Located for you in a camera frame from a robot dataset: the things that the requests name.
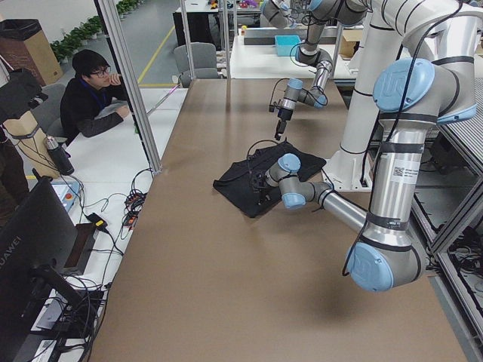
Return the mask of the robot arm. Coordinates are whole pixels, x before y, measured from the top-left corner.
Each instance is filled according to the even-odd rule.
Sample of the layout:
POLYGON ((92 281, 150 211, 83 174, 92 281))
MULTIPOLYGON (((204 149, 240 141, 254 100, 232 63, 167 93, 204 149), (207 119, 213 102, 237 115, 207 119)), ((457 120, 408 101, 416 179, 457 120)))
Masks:
POLYGON ((287 122, 291 120, 298 103, 304 103, 317 109, 327 105, 325 85, 333 70, 332 56, 319 47, 319 41, 326 23, 337 20, 344 26, 359 24, 365 17, 367 8, 353 1, 311 1, 305 9, 302 23, 306 24, 305 39, 293 46, 290 55, 301 65, 315 69, 312 86, 303 87, 298 78, 290 78, 287 82, 284 96, 277 103, 269 106, 269 110, 278 111, 278 123, 275 138, 281 139, 287 122))
POLYGON ((355 95, 339 149, 321 182, 303 182, 296 155, 265 173, 286 208, 317 203, 358 233, 343 273, 382 292, 417 280, 426 252, 409 219, 428 131, 476 114, 475 49, 482 9, 465 1, 312 1, 296 60, 316 68, 321 96, 330 56, 319 48, 329 20, 363 24, 355 95))

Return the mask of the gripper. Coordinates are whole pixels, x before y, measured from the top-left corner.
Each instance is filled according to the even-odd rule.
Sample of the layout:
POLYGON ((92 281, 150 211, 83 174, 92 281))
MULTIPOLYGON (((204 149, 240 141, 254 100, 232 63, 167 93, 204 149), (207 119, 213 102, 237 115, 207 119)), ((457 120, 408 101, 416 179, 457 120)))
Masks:
POLYGON ((255 173, 253 175, 253 188, 256 191, 262 191, 269 188, 265 173, 255 173))
POLYGON ((290 121, 293 115, 294 110, 291 108, 280 107, 278 110, 278 118, 280 119, 277 123, 275 129, 275 139, 280 140, 281 135, 285 132, 285 128, 287 125, 286 121, 290 121))

